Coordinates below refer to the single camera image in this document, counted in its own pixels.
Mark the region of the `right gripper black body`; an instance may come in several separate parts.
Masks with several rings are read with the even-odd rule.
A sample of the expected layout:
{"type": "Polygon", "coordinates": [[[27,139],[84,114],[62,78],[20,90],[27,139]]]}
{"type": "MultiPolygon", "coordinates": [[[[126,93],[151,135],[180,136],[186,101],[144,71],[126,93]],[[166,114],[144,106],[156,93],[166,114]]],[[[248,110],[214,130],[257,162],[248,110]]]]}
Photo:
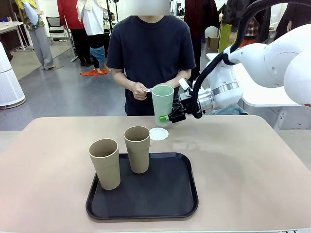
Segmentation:
{"type": "Polygon", "coordinates": [[[182,114],[183,115],[192,115],[196,118],[196,113],[193,113],[193,94],[190,91],[183,92],[179,95],[179,99],[182,105],[182,114]]]}

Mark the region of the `person's right hand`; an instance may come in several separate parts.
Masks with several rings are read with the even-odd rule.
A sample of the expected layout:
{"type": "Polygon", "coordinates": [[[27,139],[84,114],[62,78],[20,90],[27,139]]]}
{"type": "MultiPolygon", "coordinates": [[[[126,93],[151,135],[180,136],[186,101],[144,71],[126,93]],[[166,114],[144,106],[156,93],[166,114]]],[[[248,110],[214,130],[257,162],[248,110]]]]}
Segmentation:
{"type": "Polygon", "coordinates": [[[132,93],[136,100],[147,99],[147,88],[141,83],[134,83],[132,87],[132,93]]]}

